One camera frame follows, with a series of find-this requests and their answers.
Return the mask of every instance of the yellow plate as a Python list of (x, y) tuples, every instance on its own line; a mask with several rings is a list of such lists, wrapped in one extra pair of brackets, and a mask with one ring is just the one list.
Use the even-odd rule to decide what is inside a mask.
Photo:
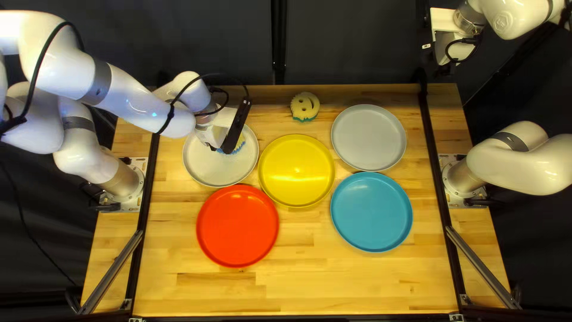
[(329, 150), (301, 134), (272, 141), (258, 163), (264, 192), (288, 207), (307, 207), (322, 200), (333, 186), (335, 171)]

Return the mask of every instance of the sponge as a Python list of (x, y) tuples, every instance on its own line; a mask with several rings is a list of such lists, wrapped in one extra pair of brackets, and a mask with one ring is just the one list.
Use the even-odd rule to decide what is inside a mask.
[[(239, 136), (239, 140), (236, 142), (236, 146), (235, 146), (234, 151), (232, 151), (229, 155), (233, 155), (233, 154), (236, 154), (237, 152), (239, 152), (240, 149), (242, 149), (246, 143), (247, 143), (247, 141), (244, 139), (244, 135), (241, 132), (240, 136)], [(218, 153), (225, 154), (223, 149), (221, 149), (221, 148), (216, 149), (216, 151)]]
[(292, 118), (300, 122), (311, 121), (320, 111), (320, 100), (310, 92), (301, 92), (290, 102)]

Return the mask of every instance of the wooden table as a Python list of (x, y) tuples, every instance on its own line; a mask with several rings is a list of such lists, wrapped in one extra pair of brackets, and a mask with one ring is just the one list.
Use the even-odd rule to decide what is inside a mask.
[[(231, 97), (240, 88), (229, 87)], [(414, 210), (403, 245), (381, 254), (361, 252), (336, 232), (330, 216), (331, 194), (306, 209), (278, 206), (280, 231), (275, 247), (261, 262), (244, 268), (220, 267), (200, 250), (195, 221), (216, 189), (195, 182), (185, 170), (185, 139), (161, 138), (144, 241), (135, 315), (337, 315), (447, 313), (457, 310), (444, 245), (427, 147), (416, 94), (417, 85), (249, 86), (254, 106), (247, 124), (260, 153), (274, 139), (300, 133), (328, 147), (336, 163), (337, 186), (358, 172), (335, 153), (330, 128), (343, 108), (373, 103), (392, 112), (407, 133), (407, 150), (381, 173), (396, 180)], [(318, 117), (293, 121), (288, 108), (297, 93), (310, 91), (321, 102)], [(431, 84), (428, 102), (440, 153), (471, 147), (455, 84)], [(113, 145), (117, 156), (147, 156), (150, 133), (120, 120)], [(256, 169), (243, 181), (260, 188)], [(505, 287), (507, 278), (487, 209), (451, 210), (453, 226)], [(86, 276), (85, 300), (137, 226), (137, 214), (100, 214)], [(467, 294), (482, 305), (501, 306), (492, 291), (460, 255)], [(116, 309), (125, 296), (125, 265), (98, 311)]]

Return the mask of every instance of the light gray plate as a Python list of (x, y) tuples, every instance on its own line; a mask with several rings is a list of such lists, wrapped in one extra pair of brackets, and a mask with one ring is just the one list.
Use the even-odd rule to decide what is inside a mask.
[(234, 154), (211, 151), (195, 135), (189, 135), (182, 149), (186, 170), (196, 182), (205, 186), (222, 188), (246, 178), (258, 160), (258, 140), (244, 124), (245, 144)]
[(333, 122), (331, 135), (340, 158), (362, 171), (389, 169), (401, 160), (407, 145), (397, 117), (371, 104), (345, 109)]

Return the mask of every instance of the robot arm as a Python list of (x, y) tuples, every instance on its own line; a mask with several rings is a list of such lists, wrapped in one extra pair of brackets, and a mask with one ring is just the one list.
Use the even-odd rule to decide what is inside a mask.
[[(2, 10), (0, 51), (4, 55), (19, 54), (22, 70), (31, 79), (40, 51), (62, 22), (61, 18), (48, 13)], [(170, 110), (167, 102), (123, 70), (79, 50), (70, 26), (63, 27), (50, 44), (36, 87), (105, 109), (151, 132), (163, 126)], [(175, 104), (175, 117), (163, 135), (181, 138), (189, 134), (194, 129), (193, 111), (204, 109), (210, 102), (210, 93), (202, 80), (189, 87), (185, 94), (185, 98), (194, 98), (183, 100), (185, 104)]]
[(550, 195), (572, 184), (572, 134), (548, 138), (529, 121), (514, 123), (475, 145), (443, 171), (446, 189), (471, 197), (485, 183), (531, 195)]
[(518, 38), (545, 22), (558, 23), (565, 0), (463, 0), (456, 10), (431, 8), (431, 29), (439, 65), (459, 62), (475, 50), (488, 24), (504, 40)]
[[(25, 76), (32, 79), (42, 49), (63, 22), (48, 13), (0, 10), (0, 122), (9, 119), (10, 113), (22, 113), (30, 86), (22, 82), (7, 88), (3, 55), (19, 54)], [(166, 123), (170, 102), (183, 88), (172, 106), (173, 117)], [(199, 139), (211, 149), (223, 148), (225, 153), (234, 149), (239, 138), (236, 132), (242, 130), (250, 105), (245, 99), (248, 108), (240, 109), (240, 113), (234, 108), (216, 113), (218, 105), (195, 72), (181, 73), (151, 93), (123, 70), (80, 50), (72, 27), (63, 26), (37, 72), (25, 123), (9, 128), (0, 139), (30, 152), (53, 153), (60, 170), (101, 186), (115, 201), (136, 197), (143, 181), (135, 168), (99, 146), (91, 114), (82, 103), (105, 109), (148, 131), (162, 130), (161, 134), (170, 138), (194, 133), (197, 125)], [(194, 112), (202, 110), (216, 114), (195, 118)]]

